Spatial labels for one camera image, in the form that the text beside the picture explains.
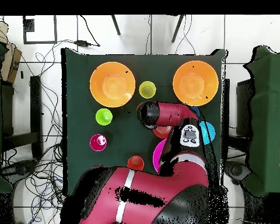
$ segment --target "plastic cup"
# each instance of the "plastic cup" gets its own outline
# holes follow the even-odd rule
[[[156,86],[150,81],[142,82],[139,93],[143,98],[150,99],[156,94]]]
[[[158,126],[156,129],[153,129],[153,133],[155,133],[155,135],[158,138],[162,138],[165,139],[168,137],[170,131],[171,131],[171,126]]]
[[[111,123],[113,115],[109,109],[101,108],[96,112],[96,122],[100,125],[108,125]]]
[[[94,151],[103,151],[107,146],[107,139],[101,134],[96,134],[91,137],[89,144]]]
[[[154,166],[154,168],[155,168],[155,170],[156,170],[157,172],[159,172],[160,157],[161,157],[163,148],[164,148],[164,146],[165,146],[166,140],[167,140],[167,139],[164,139],[163,141],[159,142],[159,144],[158,144],[158,145],[156,146],[156,148],[155,148],[155,151],[153,151],[152,163],[153,163],[153,166]]]
[[[141,158],[141,156],[139,155],[133,155],[131,158],[128,159],[128,168],[139,171],[143,170],[143,158]]]
[[[209,136],[211,137],[211,140],[209,140],[206,125],[208,127]],[[202,138],[203,138],[203,143],[209,144],[210,142],[212,142],[214,140],[216,133],[215,133],[214,127],[209,122],[206,122],[206,125],[205,125],[205,122],[200,122],[200,124],[199,124],[199,126],[201,128],[201,132],[202,132],[201,134],[202,134]]]

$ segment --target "dark green table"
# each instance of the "dark green table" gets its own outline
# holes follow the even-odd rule
[[[156,174],[152,164],[152,153],[161,141],[152,131],[140,126],[136,116],[136,107],[145,101],[139,94],[139,85],[151,81],[156,85],[156,94],[152,100],[178,103],[172,87],[176,70],[191,60],[205,61],[216,71],[219,89],[215,97],[200,109],[207,122],[216,131],[213,147],[216,160],[220,161],[220,119],[221,119],[221,65],[225,50],[216,50],[212,55],[81,55],[66,48],[62,49],[62,103],[64,138],[67,137],[67,160],[64,162],[64,179],[68,182],[65,189],[71,195],[84,172],[97,164],[104,166],[126,166],[128,159],[141,155],[145,162],[144,171]],[[100,64],[116,61],[126,65],[134,74],[136,89],[132,99],[124,106],[110,108],[113,114],[111,124],[99,125],[95,120],[100,105],[90,94],[89,79]],[[107,138],[107,147],[95,152],[89,146],[90,137],[103,134]]]
[[[280,193],[280,54],[266,46],[253,50],[252,60],[244,66],[254,81],[249,165],[253,171],[243,181],[256,197]]]

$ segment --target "floor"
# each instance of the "floor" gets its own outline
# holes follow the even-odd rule
[[[35,18],[35,32],[27,34],[27,40],[46,41],[54,40],[53,16],[26,16],[26,19]],[[150,32],[149,15],[116,15],[121,35],[118,36],[113,25],[111,16],[85,16],[89,29],[100,47],[80,48],[71,43],[61,43],[54,49],[55,64],[45,72],[41,81],[46,87],[53,90],[58,95],[57,112],[61,116],[61,56],[60,48],[69,47],[83,54],[145,54],[146,41],[147,52],[150,53]],[[258,45],[270,46],[275,52],[280,53],[280,15],[187,15],[181,24],[175,43],[171,42],[175,26],[179,17],[167,15],[153,15],[152,20],[152,54],[174,54],[185,32],[191,29],[187,38],[195,48],[196,54],[208,55],[213,50],[220,48],[228,50],[226,59],[226,78],[230,79],[230,126],[236,127],[236,83],[249,79],[249,73],[243,68],[243,64],[251,59],[252,50]],[[20,73],[14,83],[15,95],[13,103],[13,126],[15,134],[30,131],[29,116],[29,78],[34,74],[39,74],[44,65],[40,54],[46,55],[52,44],[23,44],[23,21],[22,16],[0,16],[9,25],[8,39],[16,44],[17,48],[23,52],[23,57],[18,71],[23,71],[23,79]],[[57,40],[87,40],[94,43],[89,34],[84,20],[80,16],[60,16],[57,15]],[[193,48],[184,39],[178,47],[177,54],[193,54]],[[52,65],[54,61],[53,53],[46,57],[45,68]],[[57,102],[56,96],[47,91],[52,102],[50,102],[45,92],[42,92],[42,101],[53,111]],[[46,107],[43,107],[43,138],[44,148],[59,142],[61,137],[56,130],[49,133],[51,127],[51,114]],[[235,129],[230,128],[230,133],[235,134]],[[229,151],[229,156],[238,155],[240,152]],[[52,158],[52,151],[48,152],[43,160]],[[17,148],[17,155],[11,160],[22,160],[31,158],[31,147],[26,145]],[[62,169],[57,173],[62,176]],[[228,203],[230,207],[229,224],[242,224],[244,212],[244,200],[242,189],[231,183],[225,176],[225,186],[228,189]],[[34,180],[21,181],[15,191],[14,210],[15,218],[18,222],[27,224],[32,219],[32,210],[35,212],[40,207],[35,199]],[[35,178],[35,183],[41,185],[43,182]],[[59,224],[59,209],[55,209],[46,202],[45,206],[37,215],[36,221],[32,224]]]

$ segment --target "cup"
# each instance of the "cup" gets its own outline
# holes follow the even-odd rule
[[[100,125],[108,125],[111,123],[113,115],[109,109],[101,108],[96,112],[96,122]]]
[[[128,159],[128,168],[139,171],[143,170],[143,158],[141,158],[141,156],[139,155],[133,155],[131,158]]]
[[[148,80],[142,82],[139,87],[139,93],[143,98],[150,99],[156,94],[156,86]]]
[[[94,151],[103,151],[107,146],[107,139],[101,134],[96,134],[91,137],[89,144]]]

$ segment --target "magenta cup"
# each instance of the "magenta cup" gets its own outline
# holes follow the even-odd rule
[[[153,151],[152,155],[152,163],[153,166],[155,167],[155,170],[159,172],[159,162],[160,162],[160,157],[163,151],[163,148],[165,146],[165,142],[167,139],[164,139],[163,141],[159,142],[159,144],[156,146],[155,151]]]
[[[107,146],[107,139],[101,134],[96,134],[90,139],[90,147],[94,151],[103,151]]]

